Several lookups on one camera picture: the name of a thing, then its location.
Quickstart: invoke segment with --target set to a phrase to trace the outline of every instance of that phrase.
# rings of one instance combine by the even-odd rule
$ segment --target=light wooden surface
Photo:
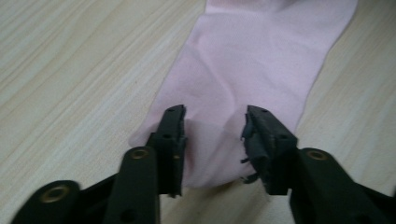
[[[41,186],[117,172],[204,0],[0,1],[0,223]],[[296,135],[357,181],[396,186],[396,2],[359,2]],[[260,183],[163,197],[163,223],[292,223]]]

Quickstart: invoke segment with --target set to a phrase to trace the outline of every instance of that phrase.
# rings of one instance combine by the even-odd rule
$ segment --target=wooden table
[[[0,2],[0,223],[41,186],[117,172],[204,0]],[[396,184],[396,2],[360,0],[310,93],[300,147]],[[287,197],[235,182],[163,197],[163,223],[292,223]]]

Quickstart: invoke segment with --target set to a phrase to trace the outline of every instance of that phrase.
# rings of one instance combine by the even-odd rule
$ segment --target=pink cloth
[[[147,118],[130,139],[146,144],[163,112],[185,105],[183,185],[212,187],[254,173],[240,140],[247,105],[292,132],[327,52],[357,0],[208,0]]]

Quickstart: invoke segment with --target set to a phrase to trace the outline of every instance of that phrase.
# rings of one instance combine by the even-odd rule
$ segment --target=wood grain surface
[[[204,0],[0,1],[0,223],[41,186],[113,175]],[[360,0],[296,135],[355,181],[396,186],[396,2]],[[260,183],[162,197],[163,223],[293,223]]]

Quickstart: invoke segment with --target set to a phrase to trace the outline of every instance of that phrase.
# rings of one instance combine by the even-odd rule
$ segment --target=black plastic part
[[[135,147],[125,153],[108,198],[104,224],[159,222],[156,163],[151,147]]]
[[[23,205],[12,224],[76,223],[79,187],[74,181],[52,182],[38,191]]]
[[[297,224],[390,223],[329,153],[299,150],[290,197]]]
[[[158,155],[159,193],[171,197],[181,195],[184,148],[187,137],[184,134],[184,105],[168,108],[157,132],[152,133],[146,146],[156,150]]]
[[[242,132],[247,158],[270,195],[286,195],[289,165],[296,157],[297,138],[268,110],[249,105]]]

